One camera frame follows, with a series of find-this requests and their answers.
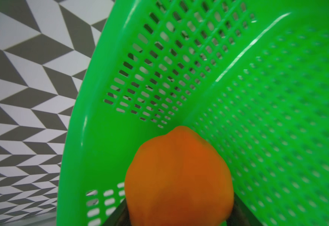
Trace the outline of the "orange fruit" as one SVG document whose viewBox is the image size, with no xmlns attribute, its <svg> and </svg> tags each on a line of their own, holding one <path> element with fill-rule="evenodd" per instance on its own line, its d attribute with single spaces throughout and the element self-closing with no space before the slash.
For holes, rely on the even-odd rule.
<svg viewBox="0 0 329 226">
<path fill-rule="evenodd" d="M 139 147 L 126 172 L 125 195 L 133 226 L 219 226 L 234 206 L 225 160 L 186 126 Z"/>
</svg>

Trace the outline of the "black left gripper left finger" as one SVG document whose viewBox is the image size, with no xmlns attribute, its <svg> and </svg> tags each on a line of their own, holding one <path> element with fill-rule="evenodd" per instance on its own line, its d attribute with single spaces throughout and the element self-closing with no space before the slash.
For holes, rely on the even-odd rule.
<svg viewBox="0 0 329 226">
<path fill-rule="evenodd" d="M 102 226 L 131 226 L 126 199 L 120 203 Z"/>
</svg>

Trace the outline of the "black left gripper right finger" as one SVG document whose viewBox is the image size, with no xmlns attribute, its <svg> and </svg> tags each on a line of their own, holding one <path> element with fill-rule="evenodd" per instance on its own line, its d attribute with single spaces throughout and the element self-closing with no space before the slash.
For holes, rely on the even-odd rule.
<svg viewBox="0 0 329 226">
<path fill-rule="evenodd" d="M 234 194 L 233 210 L 226 223 L 227 226 L 262 226 L 262 223 L 236 193 Z"/>
</svg>

